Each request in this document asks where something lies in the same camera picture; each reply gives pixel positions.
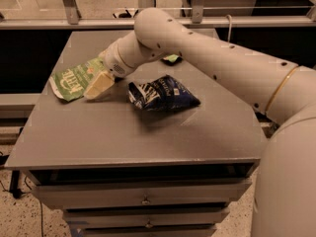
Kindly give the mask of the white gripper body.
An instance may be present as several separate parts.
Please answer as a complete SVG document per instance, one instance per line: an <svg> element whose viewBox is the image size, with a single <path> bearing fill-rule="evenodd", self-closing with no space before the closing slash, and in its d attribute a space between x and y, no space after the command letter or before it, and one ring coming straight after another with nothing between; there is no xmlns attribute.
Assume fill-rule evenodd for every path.
<svg viewBox="0 0 316 237"><path fill-rule="evenodd" d="M133 68L127 66L121 59L119 55L119 44L117 42L113 42L109 45L103 63L107 70L117 78L124 78L134 71Z"/></svg>

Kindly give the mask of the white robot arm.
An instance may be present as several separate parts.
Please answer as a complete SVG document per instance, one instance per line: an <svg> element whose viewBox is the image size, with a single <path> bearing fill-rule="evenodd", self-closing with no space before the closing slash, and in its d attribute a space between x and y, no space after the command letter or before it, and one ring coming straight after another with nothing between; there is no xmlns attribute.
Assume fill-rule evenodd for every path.
<svg viewBox="0 0 316 237"><path fill-rule="evenodd" d="M316 237L316 71L187 29L146 8L134 30L100 56L84 95L96 99L118 78L177 54L277 123L257 175L251 237Z"/></svg>

